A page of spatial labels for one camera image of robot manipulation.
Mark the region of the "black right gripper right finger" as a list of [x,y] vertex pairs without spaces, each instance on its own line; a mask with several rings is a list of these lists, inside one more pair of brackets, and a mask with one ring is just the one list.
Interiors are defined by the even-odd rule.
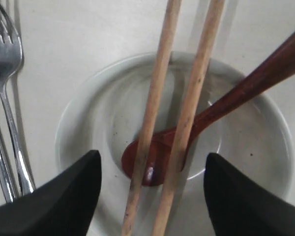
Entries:
[[295,206],[217,153],[206,158],[204,194],[217,236],[295,236]]

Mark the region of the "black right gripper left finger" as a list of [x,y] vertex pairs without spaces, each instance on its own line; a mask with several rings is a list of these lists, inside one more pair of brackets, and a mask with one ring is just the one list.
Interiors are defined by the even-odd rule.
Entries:
[[101,156],[90,150],[33,193],[0,206],[0,236],[85,236],[101,191]]

